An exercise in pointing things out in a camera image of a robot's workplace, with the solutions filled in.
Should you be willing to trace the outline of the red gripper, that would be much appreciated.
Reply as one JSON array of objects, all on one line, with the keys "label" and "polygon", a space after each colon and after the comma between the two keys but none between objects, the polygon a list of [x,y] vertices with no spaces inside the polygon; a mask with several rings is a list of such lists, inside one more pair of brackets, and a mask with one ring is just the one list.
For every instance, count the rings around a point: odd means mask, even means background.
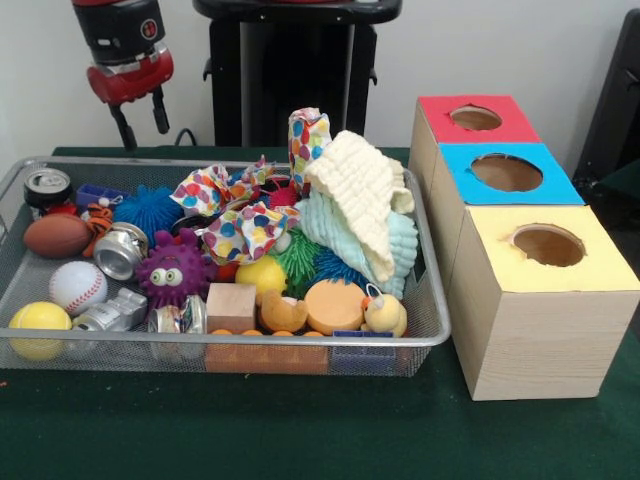
[{"label": "red gripper", "polygon": [[173,58],[169,50],[158,50],[139,62],[121,66],[124,70],[105,65],[91,66],[87,78],[91,89],[105,104],[116,122],[123,146],[127,151],[137,148],[137,141],[121,104],[133,102],[152,92],[153,115],[157,131],[164,135],[170,126],[164,105],[164,93],[157,88],[167,82],[174,71]]}]

